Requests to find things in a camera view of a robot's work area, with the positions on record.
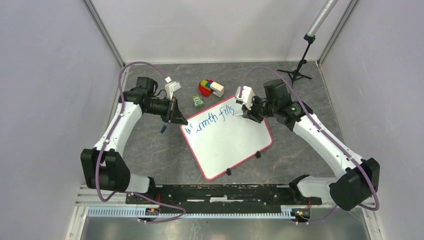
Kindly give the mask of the blue marker cap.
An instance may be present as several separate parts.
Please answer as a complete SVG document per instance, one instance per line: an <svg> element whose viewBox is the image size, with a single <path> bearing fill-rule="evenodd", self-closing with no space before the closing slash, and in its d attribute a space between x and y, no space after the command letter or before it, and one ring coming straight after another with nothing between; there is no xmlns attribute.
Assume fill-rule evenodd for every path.
<svg viewBox="0 0 424 240"><path fill-rule="evenodd" d="M163 133L165 132L166 128L167 128L167 126L166 126L166 125L164 125L164 126L161 128L160 133L161 133L161 134L163 134Z"/></svg>

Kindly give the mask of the white board with pink rim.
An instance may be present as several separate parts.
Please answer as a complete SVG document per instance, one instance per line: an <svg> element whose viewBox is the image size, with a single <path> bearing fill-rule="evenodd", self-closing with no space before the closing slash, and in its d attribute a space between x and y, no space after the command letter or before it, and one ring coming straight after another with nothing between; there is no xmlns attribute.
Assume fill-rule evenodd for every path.
<svg viewBox="0 0 424 240"><path fill-rule="evenodd" d="M209 181L225 174L273 144L268 124L242 116L234 96L222 100L187 119L180 130L203 177Z"/></svg>

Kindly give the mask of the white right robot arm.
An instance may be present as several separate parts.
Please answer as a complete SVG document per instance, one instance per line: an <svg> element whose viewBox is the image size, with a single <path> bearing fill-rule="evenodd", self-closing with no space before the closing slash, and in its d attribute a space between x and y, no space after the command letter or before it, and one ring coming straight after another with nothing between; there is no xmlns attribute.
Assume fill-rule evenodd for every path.
<svg viewBox="0 0 424 240"><path fill-rule="evenodd" d="M235 99L242 106L242 117L256 123L275 118L305 140L334 174L334 177L306 174L296 178L291 182L289 199L302 204L312 197L330 200L345 211L356 206L377 211L380 164L374 158L364 159L335 137L282 79L270 80L263 88L265 98L257 96L251 87L237 88Z"/></svg>

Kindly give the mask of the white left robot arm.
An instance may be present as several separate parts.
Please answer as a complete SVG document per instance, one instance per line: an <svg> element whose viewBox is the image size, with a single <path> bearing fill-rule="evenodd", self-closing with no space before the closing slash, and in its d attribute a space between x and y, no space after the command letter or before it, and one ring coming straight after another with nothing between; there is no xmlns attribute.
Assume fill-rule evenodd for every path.
<svg viewBox="0 0 424 240"><path fill-rule="evenodd" d="M85 148L80 155L86 185L90 189L112 192L136 192L145 204L153 203L157 190L153 179L131 173L123 152L127 140L143 114L160 116L168 124L187 125L173 93L181 88L170 77L164 91L166 96L156 95L158 83L149 77L138 77L136 86L122 93L116 112L106 132L93 148Z"/></svg>

